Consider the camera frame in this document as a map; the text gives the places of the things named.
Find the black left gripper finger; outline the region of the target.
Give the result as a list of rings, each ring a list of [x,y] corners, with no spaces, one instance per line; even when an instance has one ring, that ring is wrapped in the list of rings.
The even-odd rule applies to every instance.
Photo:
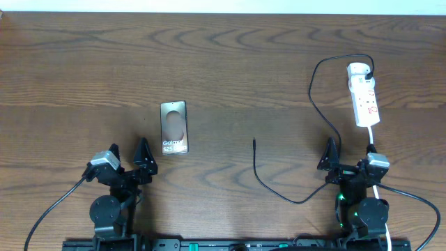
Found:
[[[119,148],[117,144],[112,144],[107,151],[107,159],[110,164],[120,164]]]
[[[136,164],[140,170],[146,172],[149,176],[157,174],[158,166],[145,137],[142,137],[139,140],[137,150],[134,154],[133,163]]]

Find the white power strip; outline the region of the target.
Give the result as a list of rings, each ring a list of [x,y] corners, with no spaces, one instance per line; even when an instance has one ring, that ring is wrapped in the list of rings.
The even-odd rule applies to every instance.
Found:
[[[351,63],[347,67],[348,88],[351,92],[356,126],[367,128],[380,122],[375,79],[368,78],[371,68],[365,63]]]

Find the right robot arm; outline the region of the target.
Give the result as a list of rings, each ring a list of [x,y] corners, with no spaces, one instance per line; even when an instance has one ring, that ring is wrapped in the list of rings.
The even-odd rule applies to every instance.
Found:
[[[356,165],[339,162],[337,145],[329,138],[317,169],[326,171],[325,182],[339,186],[335,212],[345,237],[337,240],[341,249],[353,247],[354,241],[370,241],[386,234],[389,204],[369,197],[367,189],[381,182],[390,162],[375,146],[367,146],[366,156]]]

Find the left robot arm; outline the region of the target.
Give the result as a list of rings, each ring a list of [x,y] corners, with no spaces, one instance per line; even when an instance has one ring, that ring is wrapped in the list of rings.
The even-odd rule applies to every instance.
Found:
[[[94,224],[94,250],[149,250],[150,242],[133,232],[137,204],[142,200],[141,185],[152,182],[157,164],[148,141],[142,137],[137,145],[133,163],[136,169],[126,171],[121,166],[119,148],[112,144],[106,151],[96,153],[82,174],[85,181],[96,179],[109,187],[109,194],[98,197],[90,207]]]

